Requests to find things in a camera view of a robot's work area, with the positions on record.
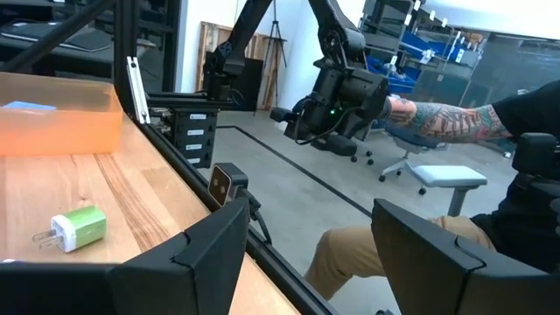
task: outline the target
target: tripod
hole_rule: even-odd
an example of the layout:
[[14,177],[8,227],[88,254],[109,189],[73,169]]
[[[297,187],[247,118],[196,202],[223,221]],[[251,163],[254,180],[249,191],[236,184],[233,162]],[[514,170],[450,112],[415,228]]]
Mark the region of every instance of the tripod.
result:
[[[284,40],[282,39],[282,34],[280,33],[280,25],[278,23],[277,20],[277,0],[273,0],[272,1],[272,5],[273,5],[273,12],[274,12],[274,20],[272,21],[272,26],[270,27],[270,35],[269,35],[269,44],[266,47],[266,52],[264,53],[264,63],[265,66],[262,67],[262,75],[261,77],[263,77],[264,75],[264,69],[266,68],[266,62],[269,59],[269,54],[270,54],[270,48],[272,47],[272,44],[274,43],[275,45],[275,51],[274,51],[274,97],[275,97],[275,106],[278,107],[278,47],[280,48],[280,53],[282,54],[282,59],[283,59],[283,66],[287,67],[288,63],[286,62],[286,55],[284,53]],[[265,89],[265,94],[264,94],[264,99],[262,100],[264,103],[267,103],[267,99],[269,98],[269,85],[270,85],[270,80],[271,78],[269,77],[269,79],[267,80],[267,85],[266,85],[266,89]]]

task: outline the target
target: orange translucent bin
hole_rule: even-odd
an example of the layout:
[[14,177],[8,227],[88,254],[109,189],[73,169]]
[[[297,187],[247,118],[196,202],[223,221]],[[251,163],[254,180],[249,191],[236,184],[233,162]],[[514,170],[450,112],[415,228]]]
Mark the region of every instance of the orange translucent bin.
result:
[[111,84],[0,73],[0,156],[112,152],[122,123]]

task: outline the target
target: concrete floor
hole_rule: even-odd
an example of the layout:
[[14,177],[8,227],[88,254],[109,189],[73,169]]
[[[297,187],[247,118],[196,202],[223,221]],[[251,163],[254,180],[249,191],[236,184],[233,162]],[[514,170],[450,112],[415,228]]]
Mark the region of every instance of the concrete floor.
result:
[[[444,215],[452,191],[429,189],[417,193],[419,183],[404,172],[400,178],[377,180],[381,170],[403,155],[392,139],[373,134],[367,143],[375,163],[366,165],[362,157],[351,163],[311,146],[299,146],[283,136],[282,126],[267,113],[223,112],[219,125],[236,125],[284,154],[359,205],[371,210],[374,198],[384,198],[422,217]],[[515,172],[511,160],[475,144],[454,144],[448,151],[411,155],[417,165],[466,165],[484,174],[487,186],[467,194],[462,214],[472,216],[493,211],[505,195]],[[300,273],[309,266],[320,236],[329,228],[367,226],[371,220],[322,185],[284,162],[258,143],[235,129],[219,129],[213,162],[233,162],[249,177],[249,190],[262,203],[275,248]],[[201,170],[209,176],[209,170]],[[331,301],[341,314],[375,314],[380,309],[398,312],[389,283],[385,278],[352,279]]]

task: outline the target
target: green phone charger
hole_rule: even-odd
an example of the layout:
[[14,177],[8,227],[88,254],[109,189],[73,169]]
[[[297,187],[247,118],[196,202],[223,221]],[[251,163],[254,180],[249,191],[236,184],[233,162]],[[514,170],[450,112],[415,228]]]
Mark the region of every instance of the green phone charger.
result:
[[98,241],[107,233],[107,218],[97,206],[86,206],[51,218],[49,231],[33,236],[40,249],[58,246],[65,253]]

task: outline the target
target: wooden pallet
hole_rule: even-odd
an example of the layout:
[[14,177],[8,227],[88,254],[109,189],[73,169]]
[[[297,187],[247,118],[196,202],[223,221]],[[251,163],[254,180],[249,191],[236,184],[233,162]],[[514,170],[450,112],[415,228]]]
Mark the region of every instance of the wooden pallet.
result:
[[[208,22],[200,22],[199,53],[196,70],[197,91],[202,89],[202,81],[204,79],[202,67],[204,66],[207,52],[213,52],[219,44],[226,41],[231,31],[231,27]],[[269,41],[269,36],[255,33],[245,49],[245,57],[256,60],[264,60]],[[277,86],[276,72],[279,71],[276,64],[278,64],[279,67],[284,67],[282,55],[280,53],[280,42],[278,40],[273,41],[269,51],[269,56],[262,65],[263,72],[257,109],[269,110],[275,103],[275,88]]]

